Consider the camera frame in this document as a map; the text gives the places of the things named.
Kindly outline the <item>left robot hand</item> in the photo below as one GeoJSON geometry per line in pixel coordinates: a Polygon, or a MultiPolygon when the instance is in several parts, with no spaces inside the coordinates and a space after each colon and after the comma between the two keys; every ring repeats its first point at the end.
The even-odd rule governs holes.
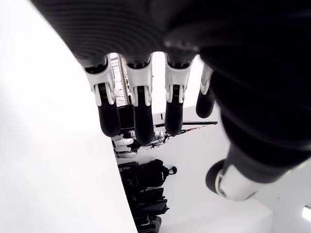
{"type": "Polygon", "coordinates": [[[152,54],[165,54],[165,128],[181,131],[193,59],[204,62],[196,113],[220,107],[231,142],[207,187],[243,201],[311,156],[311,3],[308,0],[35,0],[84,68],[103,133],[121,124],[108,55],[121,54],[136,138],[153,137],[152,54]]]}

